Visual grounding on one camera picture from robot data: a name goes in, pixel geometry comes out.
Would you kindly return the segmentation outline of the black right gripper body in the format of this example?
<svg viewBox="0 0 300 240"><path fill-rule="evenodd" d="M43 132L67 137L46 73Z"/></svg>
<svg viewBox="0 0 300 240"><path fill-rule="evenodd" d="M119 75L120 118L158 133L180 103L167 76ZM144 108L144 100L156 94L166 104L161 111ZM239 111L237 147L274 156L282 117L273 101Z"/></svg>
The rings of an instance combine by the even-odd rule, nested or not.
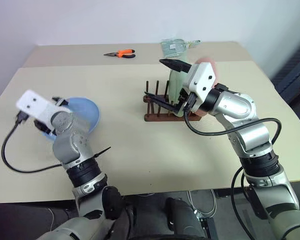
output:
<svg viewBox="0 0 300 240"><path fill-rule="evenodd" d="M179 92L178 111L189 113L197 101L197 95L194 92L187 93L184 88Z"/></svg>

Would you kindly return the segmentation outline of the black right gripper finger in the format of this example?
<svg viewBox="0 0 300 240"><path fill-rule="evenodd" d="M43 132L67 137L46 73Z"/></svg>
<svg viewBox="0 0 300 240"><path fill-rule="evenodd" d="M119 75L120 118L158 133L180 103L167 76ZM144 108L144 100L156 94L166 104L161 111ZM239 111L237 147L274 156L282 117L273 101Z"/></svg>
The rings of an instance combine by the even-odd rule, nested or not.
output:
<svg viewBox="0 0 300 240"><path fill-rule="evenodd" d="M155 95L149 92L144 92L146 99L150 102L157 104L159 107L164 108L176 115L183 116L183 105L184 105L184 96L182 94L179 95L177 99L177 103L168 103L164 97L159 95Z"/></svg>
<svg viewBox="0 0 300 240"><path fill-rule="evenodd" d="M192 67L191 64L181 61L179 59L164 58L164 59L160 59L159 62L165 65L166 67L170 68L171 70L179 73L180 72L188 73L190 68Z"/></svg>

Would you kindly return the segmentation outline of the light blue bowl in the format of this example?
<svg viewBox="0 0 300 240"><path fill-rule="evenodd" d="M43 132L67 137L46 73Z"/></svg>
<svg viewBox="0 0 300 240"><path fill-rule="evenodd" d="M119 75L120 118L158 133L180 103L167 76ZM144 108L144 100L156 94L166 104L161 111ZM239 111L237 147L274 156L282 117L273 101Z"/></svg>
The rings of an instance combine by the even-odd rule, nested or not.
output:
<svg viewBox="0 0 300 240"><path fill-rule="evenodd" d="M70 97L65 99L67 103L63 103L66 108L76 113L78 116L89 122L88 134L91 134L97 127L100 120L100 110L98 106L85 97Z"/></svg>

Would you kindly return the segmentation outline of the green plate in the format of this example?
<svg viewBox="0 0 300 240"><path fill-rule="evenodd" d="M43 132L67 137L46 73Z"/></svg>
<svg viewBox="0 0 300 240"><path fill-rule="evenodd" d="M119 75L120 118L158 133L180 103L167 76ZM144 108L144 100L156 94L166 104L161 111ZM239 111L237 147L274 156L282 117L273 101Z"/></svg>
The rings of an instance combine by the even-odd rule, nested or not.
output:
<svg viewBox="0 0 300 240"><path fill-rule="evenodd" d="M173 60L181 60L183 62L188 62L187 51L184 51L179 56L172 57ZM169 103L173 102L173 104L179 103L180 91L183 88L183 81L186 79L186 72L178 72L175 70L170 70L169 74L169 85L168 85L168 99ZM177 117L183 117L183 110L180 109L178 113L174 113Z"/></svg>

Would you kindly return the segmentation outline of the pink plate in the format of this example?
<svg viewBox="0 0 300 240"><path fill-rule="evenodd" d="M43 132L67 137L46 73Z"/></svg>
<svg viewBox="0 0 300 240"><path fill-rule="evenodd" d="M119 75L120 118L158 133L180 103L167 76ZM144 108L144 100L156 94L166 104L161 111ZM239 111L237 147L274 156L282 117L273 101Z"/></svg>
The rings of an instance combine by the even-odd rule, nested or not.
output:
<svg viewBox="0 0 300 240"><path fill-rule="evenodd" d="M213 69L213 72L214 72L214 75L215 75L215 80L214 80L214 83L213 85L215 86L217 83L218 83L218 72L217 72L217 68L216 68L216 63L215 61L210 58L210 57L201 57L199 59L197 59L195 62L195 64L200 64L200 63L210 63L211 66L212 66L212 69ZM199 117L204 117L206 116L208 113L202 109L198 109L195 114Z"/></svg>

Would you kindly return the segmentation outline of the orange handled pliers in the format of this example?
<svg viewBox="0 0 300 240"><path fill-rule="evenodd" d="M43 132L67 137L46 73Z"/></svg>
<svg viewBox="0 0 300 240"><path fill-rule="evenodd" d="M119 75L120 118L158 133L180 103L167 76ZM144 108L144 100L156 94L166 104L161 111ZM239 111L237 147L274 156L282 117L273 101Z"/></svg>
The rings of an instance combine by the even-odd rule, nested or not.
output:
<svg viewBox="0 0 300 240"><path fill-rule="evenodd" d="M117 52L105 53L104 56L125 58L125 59L132 59L136 57L134 49L124 49L124 50L119 50Z"/></svg>

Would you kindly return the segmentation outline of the clear plastic hardware bag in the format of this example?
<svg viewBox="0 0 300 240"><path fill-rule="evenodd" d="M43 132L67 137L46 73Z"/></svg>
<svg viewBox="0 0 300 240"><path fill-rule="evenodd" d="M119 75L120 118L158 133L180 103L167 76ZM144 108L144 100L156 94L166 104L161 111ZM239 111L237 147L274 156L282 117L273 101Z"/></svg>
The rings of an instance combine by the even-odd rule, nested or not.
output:
<svg viewBox="0 0 300 240"><path fill-rule="evenodd" d="M181 38L169 38L161 41L163 56L166 58L182 55L187 49L195 48L202 42L200 40L185 41Z"/></svg>

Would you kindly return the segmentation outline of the wooden dish rack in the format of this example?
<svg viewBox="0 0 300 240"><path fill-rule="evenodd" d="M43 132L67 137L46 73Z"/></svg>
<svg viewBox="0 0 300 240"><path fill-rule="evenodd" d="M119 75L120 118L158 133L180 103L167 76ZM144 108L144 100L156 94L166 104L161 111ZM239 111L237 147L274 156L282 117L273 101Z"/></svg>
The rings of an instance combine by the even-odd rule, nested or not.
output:
<svg viewBox="0 0 300 240"><path fill-rule="evenodd" d="M159 85L160 81L156 81L155 93L154 95L159 95L164 97L165 101L169 102L168 87L169 80L166 81L165 89L163 94L159 94ZM146 122L182 122L184 117L177 117L173 112L164 109L163 107L158 106L154 102L147 100L146 95L143 96L143 102L147 104L147 112L144 115L144 120Z"/></svg>

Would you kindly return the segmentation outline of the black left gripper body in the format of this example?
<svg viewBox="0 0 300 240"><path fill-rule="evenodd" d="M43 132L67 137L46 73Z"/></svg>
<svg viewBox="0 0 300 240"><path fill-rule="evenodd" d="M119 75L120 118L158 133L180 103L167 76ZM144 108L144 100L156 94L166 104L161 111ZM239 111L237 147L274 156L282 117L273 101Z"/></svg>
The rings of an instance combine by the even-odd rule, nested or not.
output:
<svg viewBox="0 0 300 240"><path fill-rule="evenodd" d="M68 106L68 101L62 97L59 96L53 96L51 98L53 101L55 101L55 104L57 106ZM51 131L43 122L40 122L39 120L35 119L34 121L35 127L40 130L42 133L46 135L55 135L55 131Z"/></svg>

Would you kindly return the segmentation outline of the dark rounded shape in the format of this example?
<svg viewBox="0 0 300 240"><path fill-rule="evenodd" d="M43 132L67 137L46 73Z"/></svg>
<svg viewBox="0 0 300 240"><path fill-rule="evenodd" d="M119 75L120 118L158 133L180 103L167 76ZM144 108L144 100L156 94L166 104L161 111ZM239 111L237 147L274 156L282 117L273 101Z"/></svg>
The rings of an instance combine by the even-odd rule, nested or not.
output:
<svg viewBox="0 0 300 240"><path fill-rule="evenodd" d="M106 219L116 220L124 207L123 199L114 186L106 186L102 191L102 206Z"/></svg>
<svg viewBox="0 0 300 240"><path fill-rule="evenodd" d="M165 201L168 228L176 235L199 236L196 216L192 208L183 200L168 197Z"/></svg>

